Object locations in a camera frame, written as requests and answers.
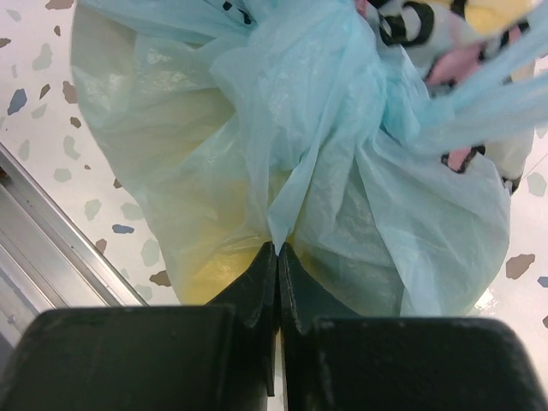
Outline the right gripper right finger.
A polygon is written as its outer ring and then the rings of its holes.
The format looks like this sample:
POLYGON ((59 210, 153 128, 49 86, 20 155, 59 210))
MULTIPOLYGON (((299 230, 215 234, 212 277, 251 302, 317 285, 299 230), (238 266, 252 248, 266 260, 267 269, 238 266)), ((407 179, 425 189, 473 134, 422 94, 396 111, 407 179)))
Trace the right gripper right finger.
POLYGON ((278 258, 288 410, 544 410, 517 335, 477 317, 362 317, 285 245, 278 258))

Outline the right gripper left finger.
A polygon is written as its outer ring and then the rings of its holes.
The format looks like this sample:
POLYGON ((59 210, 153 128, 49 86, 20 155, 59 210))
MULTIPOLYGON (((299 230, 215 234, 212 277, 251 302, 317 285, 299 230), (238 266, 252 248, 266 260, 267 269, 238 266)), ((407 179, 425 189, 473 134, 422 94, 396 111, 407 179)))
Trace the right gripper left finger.
POLYGON ((1 378, 4 410, 264 410, 274 393, 277 257, 203 306, 50 310, 1 378))

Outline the blue printed plastic bag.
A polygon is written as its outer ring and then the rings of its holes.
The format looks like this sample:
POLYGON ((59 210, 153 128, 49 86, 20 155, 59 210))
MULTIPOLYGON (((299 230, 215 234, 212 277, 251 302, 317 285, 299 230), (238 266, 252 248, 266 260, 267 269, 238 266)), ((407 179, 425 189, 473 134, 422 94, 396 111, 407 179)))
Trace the blue printed plastic bag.
POLYGON ((365 315, 468 313, 547 123, 547 4, 80 1, 82 115, 187 304, 290 244, 365 315))

